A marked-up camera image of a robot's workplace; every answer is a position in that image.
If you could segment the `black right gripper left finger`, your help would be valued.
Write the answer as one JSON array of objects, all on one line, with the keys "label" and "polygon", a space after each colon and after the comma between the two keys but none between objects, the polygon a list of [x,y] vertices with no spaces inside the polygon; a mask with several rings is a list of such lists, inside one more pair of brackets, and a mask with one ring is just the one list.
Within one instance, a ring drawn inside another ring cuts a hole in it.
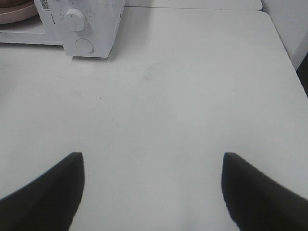
[{"label": "black right gripper left finger", "polygon": [[67,231],[84,191],[84,159],[73,152],[0,200],[2,231]]}]

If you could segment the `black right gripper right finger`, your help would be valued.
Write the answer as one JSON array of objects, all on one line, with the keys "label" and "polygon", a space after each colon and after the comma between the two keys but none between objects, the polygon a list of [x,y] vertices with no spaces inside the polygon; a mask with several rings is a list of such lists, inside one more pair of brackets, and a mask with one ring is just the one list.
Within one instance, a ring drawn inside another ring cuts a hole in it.
[{"label": "black right gripper right finger", "polygon": [[283,187],[236,153],[223,156],[221,189],[241,231],[306,231],[308,201]]}]

